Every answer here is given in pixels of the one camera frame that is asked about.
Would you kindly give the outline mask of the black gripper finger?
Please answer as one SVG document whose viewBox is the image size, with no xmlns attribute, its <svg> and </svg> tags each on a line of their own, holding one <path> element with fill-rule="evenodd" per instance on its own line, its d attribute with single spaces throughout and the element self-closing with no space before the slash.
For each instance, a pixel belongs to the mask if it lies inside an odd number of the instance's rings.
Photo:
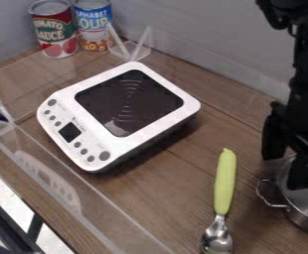
<svg viewBox="0 0 308 254">
<path fill-rule="evenodd" d="M 295 160 L 291 163 L 287 186 L 292 191 L 308 189 L 308 149 L 292 148 Z"/>
</svg>

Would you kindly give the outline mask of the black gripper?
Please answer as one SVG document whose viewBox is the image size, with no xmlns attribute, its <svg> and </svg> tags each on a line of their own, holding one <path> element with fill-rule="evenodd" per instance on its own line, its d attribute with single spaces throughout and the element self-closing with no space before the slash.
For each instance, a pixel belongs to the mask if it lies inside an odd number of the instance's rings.
<svg viewBox="0 0 308 254">
<path fill-rule="evenodd" d="M 308 138 L 308 0 L 255 0 L 270 26 L 286 30 L 295 39 L 290 98 L 271 102 L 263 126 L 264 161 L 284 157 L 294 137 Z"/>
</svg>

